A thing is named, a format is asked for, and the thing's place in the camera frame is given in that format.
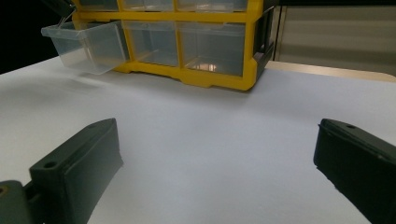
transparent drawer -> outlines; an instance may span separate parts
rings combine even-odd
[[[179,11],[246,11],[247,5],[248,0],[177,0],[177,9]]]
[[[125,21],[134,58],[139,62],[178,66],[175,24],[172,21]]]
[[[173,11],[173,0],[123,0],[124,10],[130,11]]]
[[[79,0],[82,10],[87,11],[118,11],[117,0]]]
[[[242,76],[245,24],[180,22],[178,29],[185,67]]]
[[[52,39],[66,67],[96,75],[125,63],[125,45],[120,36],[120,21],[111,23],[67,22],[41,29]]]

white table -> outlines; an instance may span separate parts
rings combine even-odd
[[[74,72],[59,58],[0,76],[0,179],[116,118],[124,167],[90,223],[368,223],[312,162],[323,118],[396,145],[396,84],[266,69],[250,92]]]

plastic drawer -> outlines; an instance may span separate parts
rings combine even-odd
[[[173,11],[173,0],[123,0],[122,6],[128,11]]]
[[[245,24],[180,22],[184,66],[242,76]]]
[[[139,62],[178,66],[175,23],[172,21],[125,21],[132,53]]]
[[[86,11],[118,11],[117,0],[79,0],[79,8]]]
[[[248,0],[178,0],[180,11],[233,12],[246,11]]]
[[[125,63],[127,57],[119,34],[120,22],[67,22],[41,29],[43,36],[52,39],[66,67],[96,75]]]

clear plastic bin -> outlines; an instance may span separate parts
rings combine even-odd
[[[42,28],[41,34],[51,37],[64,66],[100,75],[127,60],[119,29],[120,21],[67,22]]]
[[[173,0],[123,0],[123,9],[129,11],[173,11]]]
[[[134,58],[139,62],[178,66],[173,21],[125,21]]]
[[[118,11],[117,0],[79,0],[81,9],[87,11]]]
[[[184,66],[242,76],[245,24],[180,22]]]
[[[246,11],[248,0],[177,0],[179,11],[233,12]]]

yellow frame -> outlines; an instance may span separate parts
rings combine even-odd
[[[246,91],[253,87],[257,80],[257,62],[253,59],[253,43],[256,29],[256,22],[262,16],[264,0],[247,0],[247,10],[233,13],[197,13],[177,11],[177,0],[173,0],[174,11],[171,12],[140,12],[126,11],[122,9],[122,0],[117,0],[120,11],[118,12],[98,12],[83,11],[79,0],[75,0],[78,11],[73,15],[73,21],[204,21],[204,22],[239,22],[245,24],[245,46],[243,74],[241,77],[225,75],[201,70],[192,70],[183,67],[181,44],[179,32],[177,30],[177,53],[178,66],[141,63],[134,60],[132,54],[132,44],[130,43],[129,32],[124,32],[129,55],[131,60],[114,70],[130,72],[146,72],[156,75],[163,75],[179,79],[185,84],[200,87],[220,86],[241,91]]]

